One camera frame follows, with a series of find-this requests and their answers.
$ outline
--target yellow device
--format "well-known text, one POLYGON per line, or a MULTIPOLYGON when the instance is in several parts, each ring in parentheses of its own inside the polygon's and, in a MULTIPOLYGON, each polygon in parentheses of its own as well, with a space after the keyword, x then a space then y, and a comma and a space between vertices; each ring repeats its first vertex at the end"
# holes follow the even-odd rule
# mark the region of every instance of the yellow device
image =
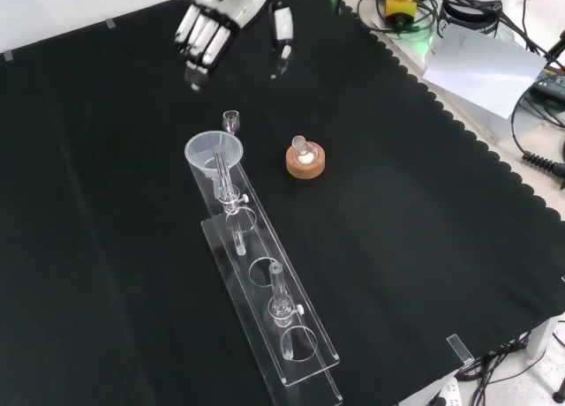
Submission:
POLYGON ((410 25, 416 18, 417 3, 414 0, 385 0, 385 18, 393 26, 410 25))

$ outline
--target black cloth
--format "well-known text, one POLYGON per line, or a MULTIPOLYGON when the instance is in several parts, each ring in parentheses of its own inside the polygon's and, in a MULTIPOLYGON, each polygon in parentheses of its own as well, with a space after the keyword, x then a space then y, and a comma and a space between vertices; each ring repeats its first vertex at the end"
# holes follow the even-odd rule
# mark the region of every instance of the black cloth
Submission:
POLYGON ((342 362, 346 404, 389 406, 565 310, 555 211, 454 122, 350 11, 289 0, 193 94, 175 0, 0 64, 0 403, 268 404, 183 155, 238 109, 243 165, 342 362), (310 182, 284 154, 326 150, 310 182))

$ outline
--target white table surface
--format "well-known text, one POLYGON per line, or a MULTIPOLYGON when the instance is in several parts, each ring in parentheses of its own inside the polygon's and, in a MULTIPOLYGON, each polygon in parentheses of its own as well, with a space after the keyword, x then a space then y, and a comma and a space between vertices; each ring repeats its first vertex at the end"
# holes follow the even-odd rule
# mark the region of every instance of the white table surface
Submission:
MULTIPOLYGON (((351 6, 353 11, 356 10, 358 0, 344 0, 344 2, 351 6)), ((374 12, 374 2, 370 0, 363 2, 360 13, 365 22, 371 22, 374 12)), ((529 30, 529 35, 535 40, 535 31, 529 30)), ((477 139, 485 141, 490 150, 497 153, 503 162, 509 164, 512 170, 522 177, 524 184, 528 184, 534 190, 535 195, 544 199, 548 207, 559 212, 562 220, 565 218, 565 191, 560 191, 560 182, 525 164, 521 159, 520 151, 512 139, 504 139, 498 143, 492 142, 485 135, 480 123, 475 120, 476 118, 461 105, 449 98, 441 89, 433 87, 430 83, 422 80, 422 70, 386 35, 381 34, 379 38, 392 50, 393 55, 398 57, 400 64, 408 68, 409 73, 418 77, 419 81, 426 84, 438 96, 437 100, 443 103, 444 108, 451 112, 456 120, 463 122, 467 130, 473 131, 477 135, 477 139)), ((561 150, 563 142, 565 142, 564 130, 559 130, 550 124, 543 123, 534 129, 520 134, 518 140, 524 149, 534 154, 539 154, 554 162, 563 162, 561 150)))

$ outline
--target transparent acrylic stand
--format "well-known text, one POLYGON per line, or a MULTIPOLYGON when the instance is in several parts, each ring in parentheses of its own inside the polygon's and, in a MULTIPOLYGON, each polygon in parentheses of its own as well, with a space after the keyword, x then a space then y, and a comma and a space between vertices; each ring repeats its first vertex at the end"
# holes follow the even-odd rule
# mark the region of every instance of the transparent acrylic stand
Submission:
POLYGON ((241 143, 213 133, 192 138, 185 155, 211 215, 202 229, 273 403, 340 405, 329 373, 339 357, 239 164, 241 143))

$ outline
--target plastic funnel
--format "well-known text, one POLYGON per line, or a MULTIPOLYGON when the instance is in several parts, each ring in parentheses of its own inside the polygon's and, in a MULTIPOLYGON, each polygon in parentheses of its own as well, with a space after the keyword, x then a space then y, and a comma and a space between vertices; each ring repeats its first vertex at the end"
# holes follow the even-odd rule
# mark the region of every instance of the plastic funnel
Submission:
POLYGON ((185 147, 186 160, 194 167, 200 169, 208 178, 217 179, 214 150, 219 146, 223 157, 228 163, 228 169, 237 165, 244 154, 241 141, 224 131, 202 132, 192 137, 185 147))

